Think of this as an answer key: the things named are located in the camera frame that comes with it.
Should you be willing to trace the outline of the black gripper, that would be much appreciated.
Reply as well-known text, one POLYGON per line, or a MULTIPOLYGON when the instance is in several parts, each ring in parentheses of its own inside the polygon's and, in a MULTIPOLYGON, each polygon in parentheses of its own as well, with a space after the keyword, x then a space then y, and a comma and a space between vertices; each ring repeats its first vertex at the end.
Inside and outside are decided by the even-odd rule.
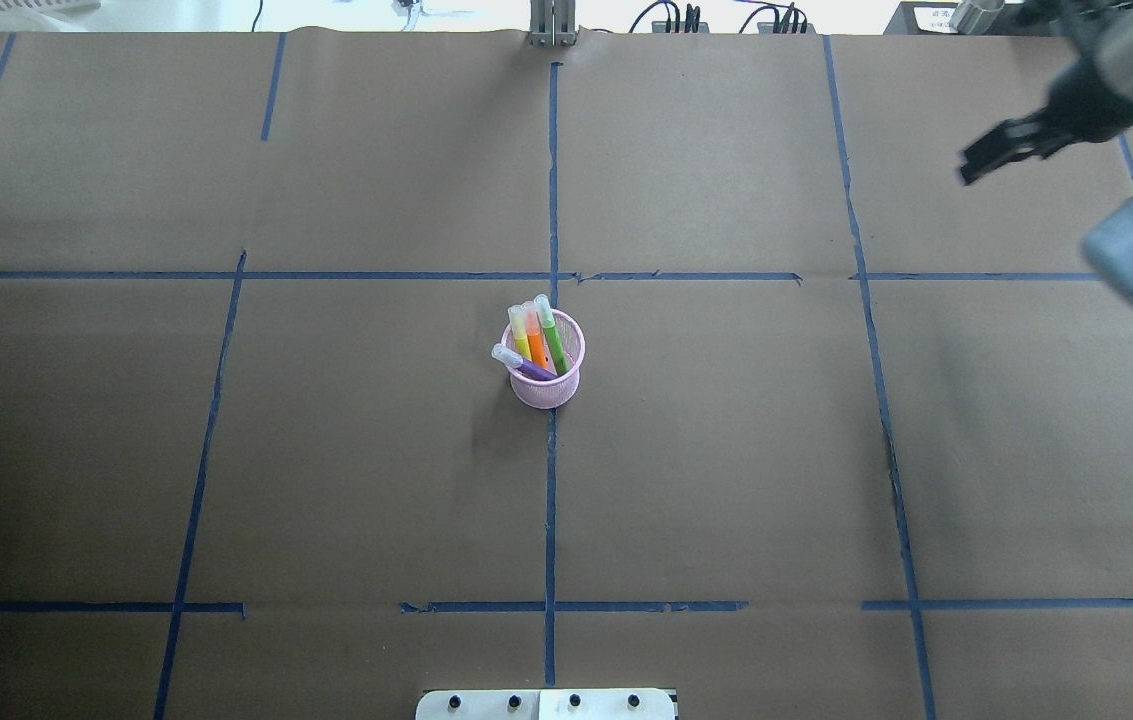
POLYGON ((1041 110, 997 124, 962 151, 959 177, 965 186, 1002 167, 1047 159, 1070 143, 1101 143, 1133 126, 1133 101, 1105 85, 1098 45, 1075 42, 1077 58, 1060 70, 1041 110))

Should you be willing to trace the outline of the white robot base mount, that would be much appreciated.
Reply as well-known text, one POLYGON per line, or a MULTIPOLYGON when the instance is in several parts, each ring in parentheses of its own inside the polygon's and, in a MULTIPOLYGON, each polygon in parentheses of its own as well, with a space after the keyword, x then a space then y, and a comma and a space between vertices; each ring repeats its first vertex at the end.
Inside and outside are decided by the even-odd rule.
POLYGON ((679 719, 672 691, 650 687, 429 691, 415 719, 679 719))

